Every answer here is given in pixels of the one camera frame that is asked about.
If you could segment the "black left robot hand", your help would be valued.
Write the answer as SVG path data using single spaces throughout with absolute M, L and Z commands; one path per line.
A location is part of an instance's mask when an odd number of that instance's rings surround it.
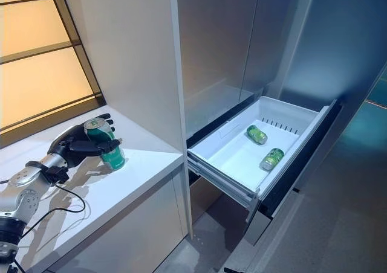
M 60 134 L 48 149 L 47 154 L 60 155 L 68 168 L 77 167 L 86 157 L 101 156 L 118 148 L 117 139 L 90 140 L 85 132 L 85 121 Z

